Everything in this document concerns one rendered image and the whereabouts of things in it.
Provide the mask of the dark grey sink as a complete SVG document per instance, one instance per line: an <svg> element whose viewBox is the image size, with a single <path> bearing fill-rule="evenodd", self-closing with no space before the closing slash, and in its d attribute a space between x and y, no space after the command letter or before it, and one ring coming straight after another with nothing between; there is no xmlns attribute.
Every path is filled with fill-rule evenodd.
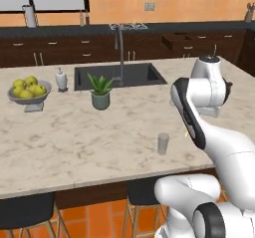
<svg viewBox="0 0 255 238"><path fill-rule="evenodd" d="M104 76L108 81L121 75L120 65L77 67L75 69L75 91L88 91L93 89L88 74ZM124 87L141 87L150 85L165 85L166 80L152 63L125 64Z"/></svg>

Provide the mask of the dark brown cupboard run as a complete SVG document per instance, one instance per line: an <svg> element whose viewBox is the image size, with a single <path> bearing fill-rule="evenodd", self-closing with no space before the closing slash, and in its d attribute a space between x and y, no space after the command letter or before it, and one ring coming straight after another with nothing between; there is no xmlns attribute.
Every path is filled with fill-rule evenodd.
<svg viewBox="0 0 255 238"><path fill-rule="evenodd" d="M255 31L183 32L193 39L191 50L169 50L167 33L124 33L124 60L158 60L220 56L255 77ZM116 33L60 37L0 38L0 68L119 62Z"/></svg>

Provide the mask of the white soap dispenser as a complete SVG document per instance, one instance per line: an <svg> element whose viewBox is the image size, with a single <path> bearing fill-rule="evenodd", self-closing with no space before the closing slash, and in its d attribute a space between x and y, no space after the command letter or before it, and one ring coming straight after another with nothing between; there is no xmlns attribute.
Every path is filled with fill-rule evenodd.
<svg viewBox="0 0 255 238"><path fill-rule="evenodd" d="M68 78L61 68L58 68L58 71L55 75L55 79L58 86L58 90L60 92L65 92L68 89Z"/></svg>

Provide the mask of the clear glass cup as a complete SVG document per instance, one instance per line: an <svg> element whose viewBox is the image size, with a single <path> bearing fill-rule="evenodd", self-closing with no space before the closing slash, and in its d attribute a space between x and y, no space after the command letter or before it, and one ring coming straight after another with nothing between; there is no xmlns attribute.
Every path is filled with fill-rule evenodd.
<svg viewBox="0 0 255 238"><path fill-rule="evenodd" d="M160 155L165 155L167 151L167 146L169 142L169 135L165 132L162 132L158 135L157 138L157 153Z"/></svg>

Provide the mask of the grey fruit bowl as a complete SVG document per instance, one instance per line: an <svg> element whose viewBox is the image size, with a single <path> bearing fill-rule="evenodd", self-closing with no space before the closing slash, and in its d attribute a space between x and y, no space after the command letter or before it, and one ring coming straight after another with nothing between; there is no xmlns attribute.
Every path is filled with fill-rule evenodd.
<svg viewBox="0 0 255 238"><path fill-rule="evenodd" d="M47 98L48 94L51 92L52 85L47 81L40 81L39 84L46 88L46 93L40 97L35 97L32 99L16 98L13 95L13 88L10 88L8 90L7 96L11 101L15 102L16 104L23 105L25 107L24 108L25 113L41 112L44 107L44 100Z"/></svg>

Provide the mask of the green plant in grey pot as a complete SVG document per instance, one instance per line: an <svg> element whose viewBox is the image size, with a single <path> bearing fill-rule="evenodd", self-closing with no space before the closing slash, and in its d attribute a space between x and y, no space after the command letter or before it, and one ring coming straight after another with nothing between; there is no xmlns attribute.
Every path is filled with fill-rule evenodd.
<svg viewBox="0 0 255 238"><path fill-rule="evenodd" d="M110 91L114 80L107 80L106 77L97 78L88 74L88 78L93 86L91 90L93 107L98 111L104 111L110 106Z"/></svg>

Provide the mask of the white paper towel roll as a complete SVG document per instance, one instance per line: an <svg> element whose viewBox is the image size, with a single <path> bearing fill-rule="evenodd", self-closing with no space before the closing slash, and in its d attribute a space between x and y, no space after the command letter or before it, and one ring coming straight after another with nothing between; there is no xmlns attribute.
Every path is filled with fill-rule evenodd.
<svg viewBox="0 0 255 238"><path fill-rule="evenodd" d="M23 5L22 10L24 11L26 26L28 28L36 28L37 21L33 7L31 5Z"/></svg>

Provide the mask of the black stool with wooden legs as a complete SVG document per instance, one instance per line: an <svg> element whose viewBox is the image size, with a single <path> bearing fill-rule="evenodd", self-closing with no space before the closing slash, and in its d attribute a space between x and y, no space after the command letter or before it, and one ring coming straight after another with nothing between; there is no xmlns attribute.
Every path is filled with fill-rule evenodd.
<svg viewBox="0 0 255 238"><path fill-rule="evenodd" d="M148 238L153 236L160 223L159 213L166 217L167 210L156 200L154 185L161 178L160 176L147 177L131 180L127 183L127 202L124 214L122 238L126 238L128 220L131 225L131 238ZM146 232L138 231L139 211L148 207L155 207L153 219L153 230Z"/></svg>
<svg viewBox="0 0 255 238"><path fill-rule="evenodd" d="M19 229L19 238L26 233L32 238L29 228L45 224L50 238L60 238L60 228L66 238L71 238L53 192L0 199L0 230L5 230L7 238L15 238L13 230Z"/></svg>

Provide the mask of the grey metal tap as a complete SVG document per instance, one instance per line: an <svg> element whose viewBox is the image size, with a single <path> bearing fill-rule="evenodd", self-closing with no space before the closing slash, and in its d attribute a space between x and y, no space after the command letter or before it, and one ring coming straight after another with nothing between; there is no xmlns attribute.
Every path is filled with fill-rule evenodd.
<svg viewBox="0 0 255 238"><path fill-rule="evenodd" d="M122 87L124 85L124 38L123 38L123 32L120 26L116 28L116 42L115 42L115 49L120 50L121 55L121 71L120 75L115 78L115 81L119 82L119 85Z"/></svg>

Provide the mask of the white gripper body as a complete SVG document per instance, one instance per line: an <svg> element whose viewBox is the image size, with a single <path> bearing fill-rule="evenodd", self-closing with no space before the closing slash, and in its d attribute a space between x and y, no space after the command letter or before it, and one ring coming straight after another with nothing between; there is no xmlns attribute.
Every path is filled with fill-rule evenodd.
<svg viewBox="0 0 255 238"><path fill-rule="evenodd" d="M197 111L201 115L217 118L219 116L220 107L198 108Z"/></svg>

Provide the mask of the open dark brown drawer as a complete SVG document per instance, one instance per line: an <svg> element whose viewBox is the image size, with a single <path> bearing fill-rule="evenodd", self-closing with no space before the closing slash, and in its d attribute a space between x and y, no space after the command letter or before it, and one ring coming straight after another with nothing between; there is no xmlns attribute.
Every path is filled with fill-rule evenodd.
<svg viewBox="0 0 255 238"><path fill-rule="evenodd" d="M193 39L184 33L163 34L161 43L169 50L191 50L193 48Z"/></svg>

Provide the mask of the pot with kitchen tools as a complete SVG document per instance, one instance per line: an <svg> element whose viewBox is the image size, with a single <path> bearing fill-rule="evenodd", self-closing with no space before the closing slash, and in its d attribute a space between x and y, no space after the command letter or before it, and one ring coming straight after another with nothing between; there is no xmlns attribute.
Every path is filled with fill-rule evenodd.
<svg viewBox="0 0 255 238"><path fill-rule="evenodd" d="M254 11L255 11L255 3L252 3L252 4L248 3L247 4L247 12L245 15L245 20L244 20L246 23L252 22Z"/></svg>

